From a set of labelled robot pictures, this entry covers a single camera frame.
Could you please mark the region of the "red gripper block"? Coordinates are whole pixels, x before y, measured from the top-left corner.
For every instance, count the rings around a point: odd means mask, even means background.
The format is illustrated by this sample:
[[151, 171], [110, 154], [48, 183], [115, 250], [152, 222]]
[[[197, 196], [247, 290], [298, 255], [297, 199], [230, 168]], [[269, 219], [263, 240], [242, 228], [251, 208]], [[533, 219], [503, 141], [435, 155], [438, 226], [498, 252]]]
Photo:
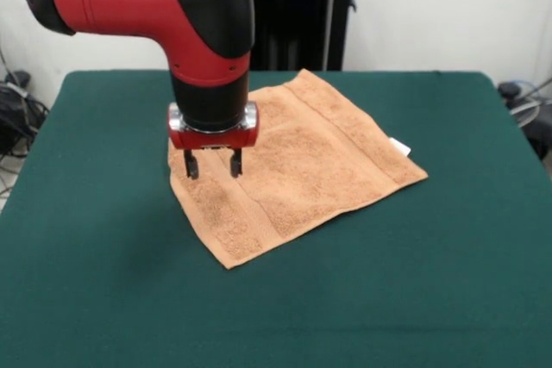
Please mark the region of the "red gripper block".
[[198, 179], [198, 161], [192, 150], [206, 148], [232, 148], [229, 160], [233, 178], [242, 175], [242, 148], [253, 147], [260, 131], [260, 112], [256, 102], [248, 101], [242, 119], [225, 131], [204, 132], [191, 128], [185, 121], [176, 103], [170, 103], [167, 111], [168, 133], [173, 146], [184, 150], [186, 176]]

